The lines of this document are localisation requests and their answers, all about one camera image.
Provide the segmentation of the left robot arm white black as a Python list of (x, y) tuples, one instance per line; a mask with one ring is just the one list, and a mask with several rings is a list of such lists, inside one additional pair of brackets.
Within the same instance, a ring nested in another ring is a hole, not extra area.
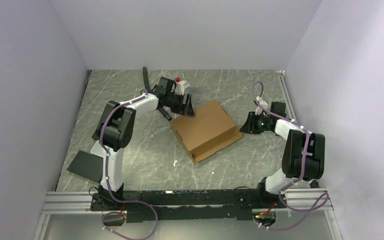
[(92, 136), (100, 150), (93, 149), (91, 153), (103, 159), (98, 194), (109, 209), (117, 210), (124, 203), (123, 156), (132, 139), (136, 119), (163, 107), (177, 115), (194, 117), (192, 96), (186, 92), (189, 86), (186, 80), (161, 77), (152, 89), (143, 89), (135, 98), (107, 102)]

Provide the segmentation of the brown cardboard box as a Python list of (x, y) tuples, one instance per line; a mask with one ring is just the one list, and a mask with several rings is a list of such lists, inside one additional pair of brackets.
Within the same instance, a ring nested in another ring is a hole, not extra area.
[(194, 117), (181, 115), (171, 120), (170, 126), (195, 164), (243, 137), (242, 126), (215, 99), (196, 108)]

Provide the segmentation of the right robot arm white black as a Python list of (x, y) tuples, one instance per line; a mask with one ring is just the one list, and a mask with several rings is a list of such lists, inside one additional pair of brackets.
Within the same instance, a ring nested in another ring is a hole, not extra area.
[(258, 107), (250, 111), (239, 130), (244, 134), (259, 135), (273, 132), (285, 141), (280, 169), (263, 178), (255, 194), (256, 203), (267, 208), (275, 201), (275, 194), (298, 181), (319, 180), (324, 174), (326, 138), (321, 133), (305, 130), (287, 118), (286, 104), (274, 101), (269, 112)]

